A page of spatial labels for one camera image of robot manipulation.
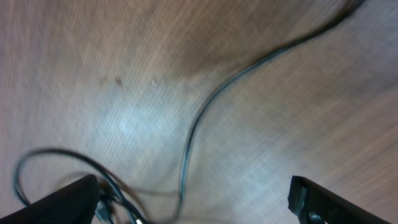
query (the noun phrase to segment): stain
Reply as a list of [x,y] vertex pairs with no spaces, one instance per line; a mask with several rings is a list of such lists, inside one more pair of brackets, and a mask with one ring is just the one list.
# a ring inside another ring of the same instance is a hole
[[116,82],[116,84],[117,84],[118,86],[120,86],[120,87],[123,86],[123,82],[122,82],[122,79],[121,79],[120,77],[116,77],[116,78],[114,79],[114,81]]
[[153,79],[150,82],[152,83],[153,86],[157,86],[157,80],[156,79]]
[[108,81],[108,78],[106,76],[103,76],[99,79],[99,85],[100,87],[104,87],[105,83]]

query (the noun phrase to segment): floor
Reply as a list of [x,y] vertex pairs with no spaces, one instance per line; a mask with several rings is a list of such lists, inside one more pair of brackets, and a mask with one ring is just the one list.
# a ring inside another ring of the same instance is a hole
[[[16,160],[41,146],[89,155],[149,217],[170,216],[200,103],[344,3],[0,1],[0,217],[22,208]],[[179,223],[299,223],[287,208],[292,175],[398,222],[397,48],[398,2],[367,1],[225,91],[198,127]],[[34,159],[23,184],[34,201],[86,172]]]

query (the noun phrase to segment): black cable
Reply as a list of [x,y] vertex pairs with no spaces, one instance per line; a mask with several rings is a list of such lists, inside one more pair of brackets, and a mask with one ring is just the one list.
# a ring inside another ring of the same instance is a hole
[[179,180],[179,185],[178,185],[178,202],[177,202],[177,207],[174,211],[174,214],[171,218],[169,218],[166,221],[162,222],[150,222],[146,220],[138,211],[138,209],[129,201],[127,200],[123,193],[121,192],[119,186],[114,182],[114,180],[108,175],[106,169],[104,167],[95,162],[94,160],[90,159],[89,157],[86,157],[82,154],[79,154],[77,152],[72,152],[68,151],[65,149],[55,149],[55,148],[49,148],[49,149],[36,149],[34,151],[30,151],[27,154],[25,154],[17,163],[17,167],[14,173],[14,191],[18,197],[18,199],[25,205],[28,206],[30,205],[30,202],[28,201],[25,193],[22,191],[21,187],[21,181],[20,181],[20,173],[21,169],[23,168],[24,164],[28,159],[31,157],[35,156],[42,156],[45,154],[53,154],[53,155],[64,155],[64,156],[70,156],[72,158],[81,160],[90,166],[92,168],[96,169],[103,177],[104,179],[108,182],[108,184],[112,187],[114,190],[115,195],[117,196],[119,203],[123,205],[123,207],[127,210],[127,213],[130,216],[131,222],[133,224],[136,223],[135,218],[140,219],[140,221],[143,224],[159,224],[159,223],[173,223],[178,220],[180,217],[181,211],[182,211],[182,206],[183,202],[185,199],[185,187],[187,183],[187,169],[188,169],[188,160],[189,160],[189,153],[192,147],[192,140],[195,134],[195,130],[201,120],[201,117],[205,113],[206,109],[210,106],[210,104],[213,102],[213,100],[220,95],[221,92],[223,92],[227,87],[229,87],[231,84],[233,84],[236,80],[239,78],[247,75],[249,72],[255,70],[256,68],[260,67],[262,64],[265,62],[273,59],[274,57],[280,55],[281,53],[290,50],[291,48],[298,46],[299,44],[302,44],[308,40],[311,40],[315,37],[318,37],[319,35],[325,33],[326,31],[336,27],[339,25],[341,22],[343,22],[345,19],[347,19],[349,16],[351,16],[364,0],[357,0],[357,1],[350,1],[348,2],[343,9],[335,16],[333,17],[329,22],[325,23],[324,25],[312,30],[312,32],[309,32],[308,34],[305,34],[301,37],[298,37],[286,44],[281,45],[280,47],[277,47],[274,50],[271,50],[267,54],[265,54],[263,57],[261,57],[259,60],[256,60],[254,63],[246,67],[244,70],[239,72],[237,75],[234,77],[230,78],[229,80],[226,80],[224,83],[222,83],[218,88],[216,88],[210,95],[209,97],[202,103],[200,106],[200,109],[196,113],[195,119],[192,122],[192,125],[190,126],[190,129],[187,134],[187,141],[185,143],[185,147],[183,150],[183,156],[182,156],[182,162],[181,162],[181,168],[180,168],[180,180]]

